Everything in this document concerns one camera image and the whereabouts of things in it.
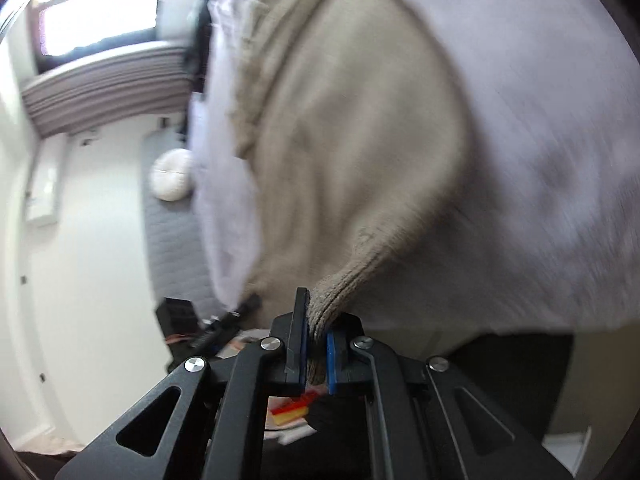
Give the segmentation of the olive brown knit sweater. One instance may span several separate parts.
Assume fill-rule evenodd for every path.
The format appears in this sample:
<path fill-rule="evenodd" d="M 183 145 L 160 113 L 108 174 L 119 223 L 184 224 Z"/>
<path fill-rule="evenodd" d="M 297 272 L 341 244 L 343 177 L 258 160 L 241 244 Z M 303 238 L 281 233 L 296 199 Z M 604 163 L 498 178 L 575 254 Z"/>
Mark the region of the olive brown knit sweater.
<path fill-rule="evenodd" d="M 371 286 L 450 201 L 469 112 L 442 48 L 401 0 L 241 0 L 231 120 L 262 252 L 247 289 L 281 313 L 310 291 L 309 337 L 373 307 Z"/>

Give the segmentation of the red yellow packet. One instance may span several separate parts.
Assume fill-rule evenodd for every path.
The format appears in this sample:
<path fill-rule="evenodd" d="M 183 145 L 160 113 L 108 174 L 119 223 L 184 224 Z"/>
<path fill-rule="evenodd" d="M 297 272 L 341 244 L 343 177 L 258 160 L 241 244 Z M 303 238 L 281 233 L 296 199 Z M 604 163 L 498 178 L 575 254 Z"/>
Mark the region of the red yellow packet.
<path fill-rule="evenodd" d="M 291 422 L 303 419 L 308 414 L 311 404 L 313 404 L 319 396 L 320 393 L 318 393 L 318 391 L 310 390 L 298 398 L 287 400 L 277 408 L 270 408 L 270 420 L 277 427 L 283 427 Z"/>

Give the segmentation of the black box on floor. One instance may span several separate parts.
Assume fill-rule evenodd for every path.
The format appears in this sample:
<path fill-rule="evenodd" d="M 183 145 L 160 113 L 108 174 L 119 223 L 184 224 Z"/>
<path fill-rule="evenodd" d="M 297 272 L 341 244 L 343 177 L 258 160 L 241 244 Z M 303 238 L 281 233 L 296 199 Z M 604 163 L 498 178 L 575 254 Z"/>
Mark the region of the black box on floor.
<path fill-rule="evenodd" d="M 156 307 L 155 315 L 172 356 L 178 356 L 182 345 L 200 331 L 198 317 L 189 300 L 164 298 Z"/>

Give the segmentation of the grey quilted floor mat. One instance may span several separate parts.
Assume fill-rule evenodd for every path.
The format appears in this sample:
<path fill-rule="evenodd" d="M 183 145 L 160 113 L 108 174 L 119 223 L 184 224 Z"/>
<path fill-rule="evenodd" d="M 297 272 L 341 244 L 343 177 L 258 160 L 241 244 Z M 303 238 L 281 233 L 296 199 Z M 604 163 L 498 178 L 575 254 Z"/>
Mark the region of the grey quilted floor mat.
<path fill-rule="evenodd" d="M 201 232 L 189 197 L 163 202 L 151 191 L 153 162 L 180 148 L 181 136 L 173 128 L 148 134 L 141 145 L 142 211 L 146 261 L 154 298 L 188 300 L 199 320 L 224 314 L 209 279 Z"/>

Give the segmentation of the white round pleated cushion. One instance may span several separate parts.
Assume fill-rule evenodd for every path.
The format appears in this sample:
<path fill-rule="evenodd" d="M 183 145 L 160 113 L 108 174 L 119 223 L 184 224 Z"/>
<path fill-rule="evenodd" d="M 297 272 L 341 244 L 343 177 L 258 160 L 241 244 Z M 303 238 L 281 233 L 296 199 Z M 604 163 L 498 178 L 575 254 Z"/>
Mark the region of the white round pleated cushion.
<path fill-rule="evenodd" d="M 193 190 L 193 157 L 186 148 L 173 148 L 155 159 L 149 173 L 152 195 L 163 202 L 178 202 Z"/>

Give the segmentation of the grey pleated curtain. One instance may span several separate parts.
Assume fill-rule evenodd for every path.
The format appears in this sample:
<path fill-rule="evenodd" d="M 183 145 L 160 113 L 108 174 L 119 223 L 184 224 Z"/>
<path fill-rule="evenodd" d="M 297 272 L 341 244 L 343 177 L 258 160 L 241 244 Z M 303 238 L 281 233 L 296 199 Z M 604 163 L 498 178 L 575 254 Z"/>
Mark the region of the grey pleated curtain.
<path fill-rule="evenodd" d="M 25 110 L 43 138 L 178 112 L 191 95 L 184 52 L 183 41 L 151 41 L 58 66 L 24 84 Z"/>

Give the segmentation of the lavender plush blanket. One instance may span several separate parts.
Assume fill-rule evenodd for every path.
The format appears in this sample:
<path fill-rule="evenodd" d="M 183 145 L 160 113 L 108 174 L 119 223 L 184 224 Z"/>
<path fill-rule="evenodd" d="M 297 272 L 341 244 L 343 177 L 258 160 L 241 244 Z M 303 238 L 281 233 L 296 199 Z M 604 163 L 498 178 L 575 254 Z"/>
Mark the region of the lavender plush blanket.
<path fill-rule="evenodd" d="M 639 61 L 605 1 L 401 1 L 446 56 L 470 150 L 418 246 L 372 283 L 373 307 L 346 311 L 375 330 L 636 322 Z M 190 131 L 195 208 L 215 294 L 234 311 L 250 297 L 262 304 L 246 287 L 262 252 L 257 188 L 231 120 L 243 6 L 209 0 L 207 10 L 205 99 Z M 262 304 L 255 321 L 279 314 Z"/>

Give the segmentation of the white wall air conditioner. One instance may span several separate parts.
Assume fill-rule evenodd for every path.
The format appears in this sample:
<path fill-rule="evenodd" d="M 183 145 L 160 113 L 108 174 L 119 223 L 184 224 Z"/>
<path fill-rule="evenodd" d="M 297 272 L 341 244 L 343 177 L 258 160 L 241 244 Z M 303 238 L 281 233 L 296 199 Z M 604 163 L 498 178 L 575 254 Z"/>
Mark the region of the white wall air conditioner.
<path fill-rule="evenodd" d="M 29 181 L 25 220 L 30 226 L 58 221 L 58 206 L 70 136 L 58 133 L 41 143 Z"/>

